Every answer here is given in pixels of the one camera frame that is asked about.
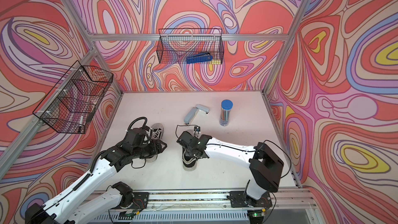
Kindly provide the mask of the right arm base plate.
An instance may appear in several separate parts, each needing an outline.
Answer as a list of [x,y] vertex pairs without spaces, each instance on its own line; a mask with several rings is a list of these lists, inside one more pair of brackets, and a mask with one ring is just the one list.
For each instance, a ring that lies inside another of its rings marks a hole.
[[261,207],[269,209],[273,206],[272,199],[268,191],[266,191],[259,200],[249,197],[244,191],[230,191],[229,195],[227,195],[227,199],[230,200],[232,208]]

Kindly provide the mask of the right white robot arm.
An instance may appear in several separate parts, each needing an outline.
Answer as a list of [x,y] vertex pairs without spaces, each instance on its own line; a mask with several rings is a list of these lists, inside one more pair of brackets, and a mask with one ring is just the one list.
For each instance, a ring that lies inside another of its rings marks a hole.
[[193,132],[184,131],[177,138],[177,143],[182,147],[182,164],[186,171],[194,171],[200,159],[222,159],[251,171],[254,181],[248,182],[248,198],[259,200],[266,192],[276,193],[279,190],[284,162],[265,142],[256,146],[239,146],[210,135],[197,137]]

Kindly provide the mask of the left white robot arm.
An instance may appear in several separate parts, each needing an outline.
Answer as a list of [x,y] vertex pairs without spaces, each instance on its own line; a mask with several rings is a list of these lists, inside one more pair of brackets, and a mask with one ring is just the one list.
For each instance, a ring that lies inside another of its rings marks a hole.
[[87,224],[104,211],[112,208],[136,206],[140,212],[146,208],[142,199],[137,198],[132,188],[117,182],[104,194],[88,203],[84,200],[98,186],[132,164],[134,159],[153,162],[167,144],[163,142],[163,125],[128,129],[122,141],[100,152],[91,168],[66,190],[43,205],[34,203],[25,212],[27,224]]

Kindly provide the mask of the black canvas sneaker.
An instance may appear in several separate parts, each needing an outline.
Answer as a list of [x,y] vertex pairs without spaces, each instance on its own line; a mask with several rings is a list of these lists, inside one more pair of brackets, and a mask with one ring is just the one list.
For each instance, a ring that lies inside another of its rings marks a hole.
[[146,162],[155,162],[158,154],[160,153],[160,149],[162,148],[161,144],[158,142],[163,137],[164,127],[161,123],[155,123],[151,126],[152,135],[150,141],[147,145],[148,155],[145,155]]
[[197,168],[198,158],[188,156],[185,148],[182,148],[182,166],[185,171],[192,172]]

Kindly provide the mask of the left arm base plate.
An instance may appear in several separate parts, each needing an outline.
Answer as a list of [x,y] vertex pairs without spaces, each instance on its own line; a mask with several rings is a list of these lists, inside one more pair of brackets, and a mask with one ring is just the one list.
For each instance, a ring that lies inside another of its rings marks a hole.
[[132,193],[116,194],[117,201],[111,204],[111,209],[134,209],[143,210],[147,208],[149,193],[134,191]]

